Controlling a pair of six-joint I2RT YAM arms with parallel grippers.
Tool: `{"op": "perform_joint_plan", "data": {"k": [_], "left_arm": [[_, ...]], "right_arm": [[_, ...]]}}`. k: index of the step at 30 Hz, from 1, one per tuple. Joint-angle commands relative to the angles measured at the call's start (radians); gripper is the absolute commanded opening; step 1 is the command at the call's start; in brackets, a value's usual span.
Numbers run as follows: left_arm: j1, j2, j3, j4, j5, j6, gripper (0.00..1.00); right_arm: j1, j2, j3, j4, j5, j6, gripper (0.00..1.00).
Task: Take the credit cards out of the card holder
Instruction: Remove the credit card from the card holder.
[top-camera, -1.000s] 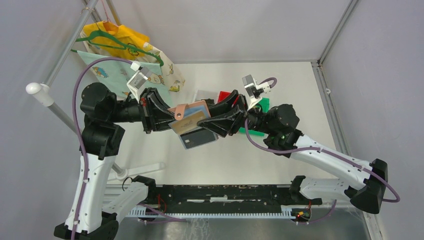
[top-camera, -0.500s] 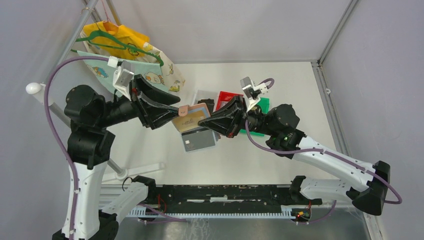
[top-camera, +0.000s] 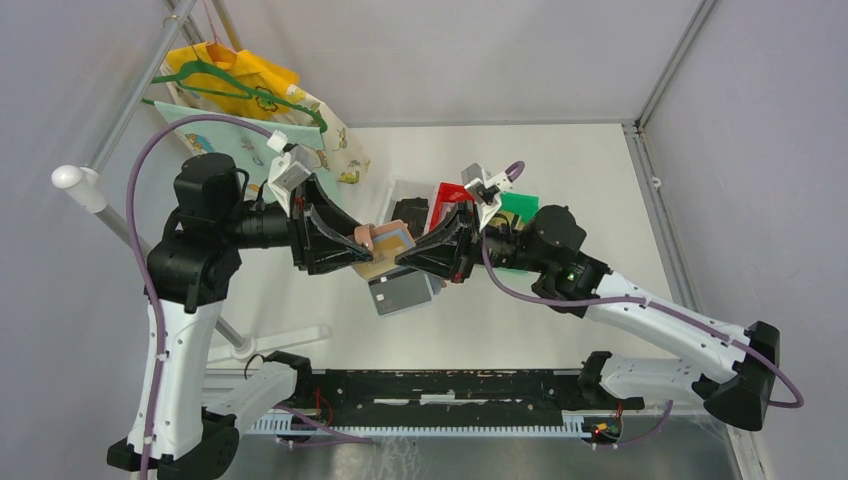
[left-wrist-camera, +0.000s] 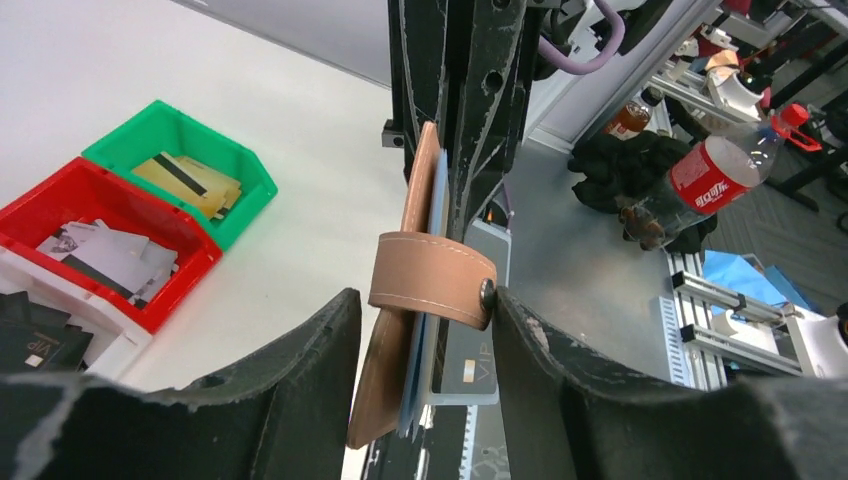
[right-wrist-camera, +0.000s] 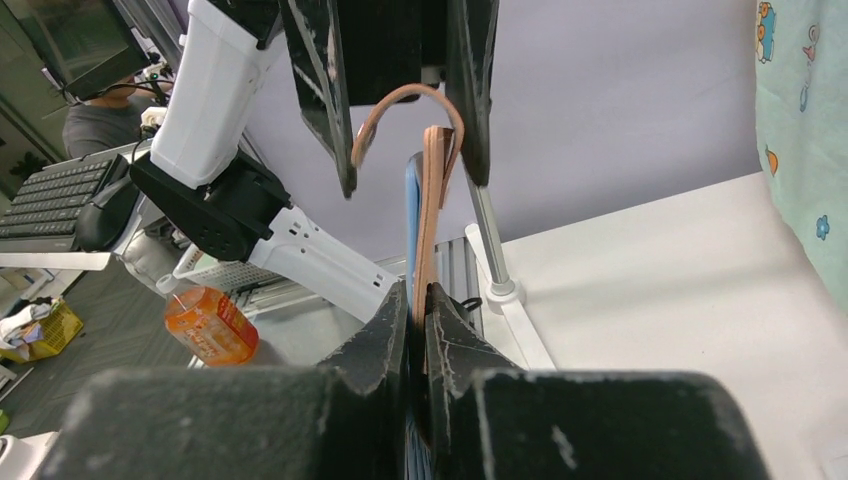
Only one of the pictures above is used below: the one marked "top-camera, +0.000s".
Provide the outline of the tan leather card holder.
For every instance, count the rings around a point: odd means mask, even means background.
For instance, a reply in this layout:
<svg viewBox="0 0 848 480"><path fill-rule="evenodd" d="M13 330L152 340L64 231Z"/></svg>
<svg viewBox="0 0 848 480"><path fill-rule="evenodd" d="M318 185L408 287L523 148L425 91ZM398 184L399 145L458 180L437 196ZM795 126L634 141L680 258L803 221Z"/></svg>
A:
<svg viewBox="0 0 848 480"><path fill-rule="evenodd" d="M372 256L371 260L355 263L352 269L366 282L370 298L375 304L427 303L444 286L441 280L432 275L396 263L402 253L416 246L403 221L357 227L354 240L360 246L365 246Z"/></svg>

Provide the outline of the gold credit card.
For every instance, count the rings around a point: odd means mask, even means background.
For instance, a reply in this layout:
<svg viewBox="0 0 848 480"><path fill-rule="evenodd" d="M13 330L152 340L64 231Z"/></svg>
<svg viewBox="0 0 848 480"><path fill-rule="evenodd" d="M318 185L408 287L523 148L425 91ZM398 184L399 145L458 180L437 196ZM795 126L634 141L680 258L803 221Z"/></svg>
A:
<svg viewBox="0 0 848 480"><path fill-rule="evenodd" d="M375 243L373 259L369 262L357 263L352 266L354 272L364 280L371 280L397 267L396 257L408 250L399 239Z"/></svg>

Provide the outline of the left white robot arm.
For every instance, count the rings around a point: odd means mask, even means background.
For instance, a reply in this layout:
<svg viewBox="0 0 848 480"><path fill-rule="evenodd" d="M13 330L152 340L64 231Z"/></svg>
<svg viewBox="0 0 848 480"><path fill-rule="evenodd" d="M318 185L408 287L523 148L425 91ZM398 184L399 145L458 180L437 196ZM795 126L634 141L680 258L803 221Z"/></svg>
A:
<svg viewBox="0 0 848 480"><path fill-rule="evenodd" d="M268 205L246 199L244 179L223 153L186 160L175 178L177 207L159 243L141 258L151 325L146 384L131 431L108 449L114 468L154 470L160 479L217 479L262 416L314 397L309 359L275 351L221 400L202 399L211 339L243 250L287 247L294 265L311 275L372 259L355 240L358 221L315 175Z"/></svg>

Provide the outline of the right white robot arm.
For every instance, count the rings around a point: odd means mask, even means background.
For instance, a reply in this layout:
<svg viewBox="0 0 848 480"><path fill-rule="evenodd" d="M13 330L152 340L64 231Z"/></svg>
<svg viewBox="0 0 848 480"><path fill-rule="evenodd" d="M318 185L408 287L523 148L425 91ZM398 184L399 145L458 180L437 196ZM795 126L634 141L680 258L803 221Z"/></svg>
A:
<svg viewBox="0 0 848 480"><path fill-rule="evenodd" d="M534 272L524 300L628 332L665 352L662 359L595 352L578 377L580 400L698 402L714 418L759 431L778 378L780 333L757 321L720 321L637 286L585 254L585 231L565 206L541 208L520 229L482 226L469 202L456 206L397 263L460 283L476 265Z"/></svg>

